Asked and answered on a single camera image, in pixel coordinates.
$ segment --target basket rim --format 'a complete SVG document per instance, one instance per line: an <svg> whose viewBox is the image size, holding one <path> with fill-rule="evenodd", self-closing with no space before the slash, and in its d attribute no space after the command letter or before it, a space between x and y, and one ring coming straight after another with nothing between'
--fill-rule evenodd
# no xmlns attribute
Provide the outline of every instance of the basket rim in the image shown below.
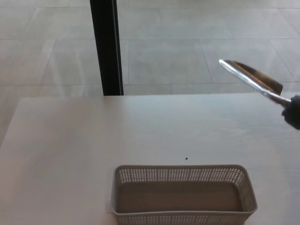
<svg viewBox="0 0 300 225"><path fill-rule="evenodd" d="M239 212L239 211L157 211L157 212L133 212L133 213L118 213L115 211L115 178L117 172L121 169L239 169L245 174L249 189L254 200L255 208L252 211ZM249 174L245 167L239 164L217 164L217 165L119 165L115 168L113 172L112 180L112 195L111 195L111 209L114 215L121 216L159 216L159 215L222 215L222 216L250 216L257 210L257 201L254 194L252 182L250 180Z"/></svg>

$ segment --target white basket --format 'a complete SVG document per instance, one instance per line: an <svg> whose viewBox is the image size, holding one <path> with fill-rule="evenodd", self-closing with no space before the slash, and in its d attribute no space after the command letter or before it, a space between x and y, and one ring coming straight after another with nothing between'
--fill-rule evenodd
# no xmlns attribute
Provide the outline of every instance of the white basket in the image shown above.
<svg viewBox="0 0 300 225"><path fill-rule="evenodd" d="M183 187L186 186L188 189L188 186L204 185L206 183L213 184L216 187L222 187L223 184L234 186L240 200L241 210L178 210L178 205L174 210L160 211L130 211L124 213L118 209L119 191L124 186L129 189L130 185L139 185L140 188L146 190L147 186L149 186L148 189L150 188L150 185L158 184L170 188L172 185L179 186L179 184L182 184ZM190 202L191 207L202 204L201 202ZM248 173L240 165L123 165L116 168L114 173L112 211L119 225L241 225L256 209L257 203Z"/></svg>

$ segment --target gray floor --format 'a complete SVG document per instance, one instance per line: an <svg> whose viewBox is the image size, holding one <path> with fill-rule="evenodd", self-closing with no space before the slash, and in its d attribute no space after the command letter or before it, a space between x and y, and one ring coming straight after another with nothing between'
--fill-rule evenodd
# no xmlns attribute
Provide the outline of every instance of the gray floor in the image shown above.
<svg viewBox="0 0 300 225"><path fill-rule="evenodd" d="M250 92L218 59L300 90L300 0L122 0L126 94Z"/></svg>
<svg viewBox="0 0 300 225"><path fill-rule="evenodd" d="M300 0L117 0L125 94L248 92L245 62L300 90ZM89 0L0 0L0 143L21 97L101 96Z"/></svg>

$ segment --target knife handle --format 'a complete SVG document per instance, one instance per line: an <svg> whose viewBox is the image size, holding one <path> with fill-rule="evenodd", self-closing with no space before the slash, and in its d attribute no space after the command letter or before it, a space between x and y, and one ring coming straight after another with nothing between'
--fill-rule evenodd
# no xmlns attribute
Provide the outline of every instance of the knife handle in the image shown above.
<svg viewBox="0 0 300 225"><path fill-rule="evenodd" d="M285 121L297 130L300 130L300 96L291 98L291 103L282 111Z"/></svg>

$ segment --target perforated basket side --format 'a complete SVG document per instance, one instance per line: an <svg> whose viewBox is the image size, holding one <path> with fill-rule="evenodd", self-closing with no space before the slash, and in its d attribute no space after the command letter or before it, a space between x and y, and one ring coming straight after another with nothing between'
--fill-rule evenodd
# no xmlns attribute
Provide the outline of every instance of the perforated basket side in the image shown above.
<svg viewBox="0 0 300 225"><path fill-rule="evenodd" d="M243 215L157 215L121 216L120 225L229 225L243 224L248 216Z"/></svg>

